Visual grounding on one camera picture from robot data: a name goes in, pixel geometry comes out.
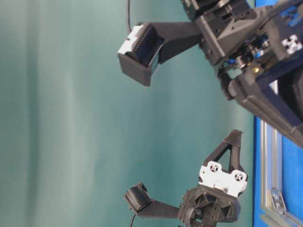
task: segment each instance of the teal backdrop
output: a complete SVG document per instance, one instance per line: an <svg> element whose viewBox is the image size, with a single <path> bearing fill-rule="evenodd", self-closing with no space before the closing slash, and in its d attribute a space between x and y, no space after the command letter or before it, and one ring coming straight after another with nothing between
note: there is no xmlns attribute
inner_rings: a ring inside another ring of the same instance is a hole
<svg viewBox="0 0 303 227"><path fill-rule="evenodd" d="M218 226L251 226L253 116L225 100L198 47L163 64L151 87L123 75L125 14L125 0L1 0L0 226L126 227L122 195L139 181L178 206L234 128L249 183L239 221ZM132 0L139 21L187 17L178 0Z"/></svg>

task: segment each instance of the screw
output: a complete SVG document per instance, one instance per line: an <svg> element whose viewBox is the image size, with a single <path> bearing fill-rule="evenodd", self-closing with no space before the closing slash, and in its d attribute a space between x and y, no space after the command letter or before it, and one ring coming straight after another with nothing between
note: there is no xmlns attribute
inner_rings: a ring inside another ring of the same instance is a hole
<svg viewBox="0 0 303 227"><path fill-rule="evenodd" d="M254 68L252 69L252 72L257 74L257 73L260 72L260 69L259 69L258 67L254 67Z"/></svg>

